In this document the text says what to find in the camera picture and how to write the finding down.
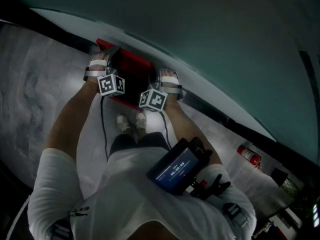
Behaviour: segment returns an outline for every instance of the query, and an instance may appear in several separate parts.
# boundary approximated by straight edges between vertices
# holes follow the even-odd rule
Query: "sneaker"
[[[147,128],[147,118],[145,113],[140,110],[137,114],[136,114],[136,127],[137,128],[142,128],[142,129],[146,129]]]
[[[128,118],[124,114],[118,114],[116,116],[116,124],[122,132],[130,128]]]

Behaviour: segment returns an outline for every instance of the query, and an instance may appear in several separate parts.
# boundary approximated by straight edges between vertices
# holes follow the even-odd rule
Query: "digital display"
[[[155,179],[168,190],[171,190],[198,162],[198,158],[189,148],[186,148]]]

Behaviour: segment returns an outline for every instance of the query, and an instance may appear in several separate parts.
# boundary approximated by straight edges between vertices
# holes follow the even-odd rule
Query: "wire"
[[[162,116],[162,119],[163,119],[163,122],[164,122],[164,128],[165,128],[165,134],[166,134],[166,142],[169,146],[169,149],[172,149],[171,145],[170,145],[170,142],[169,142],[169,136],[168,136],[168,128],[167,128],[167,123],[166,123],[166,118],[165,118],[165,115],[164,113],[162,113],[161,111],[159,112],[160,115]]]
[[[107,152],[107,134],[106,134],[106,128],[105,128],[105,123],[104,123],[104,109],[103,109],[104,99],[105,99],[105,97],[101,96],[100,115],[101,115],[102,130],[103,130],[103,135],[104,135],[104,152],[105,152],[105,156],[106,156],[106,162],[108,162],[109,157],[108,157],[108,152]]]

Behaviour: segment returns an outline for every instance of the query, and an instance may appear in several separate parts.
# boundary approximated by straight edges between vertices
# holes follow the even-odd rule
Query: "red fire extinguisher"
[[[247,159],[251,164],[253,164],[256,168],[258,167],[258,170],[260,168],[261,163],[261,157],[256,152],[253,152],[251,149],[245,147],[245,146],[239,146],[237,149],[237,152],[243,156],[245,159]]]

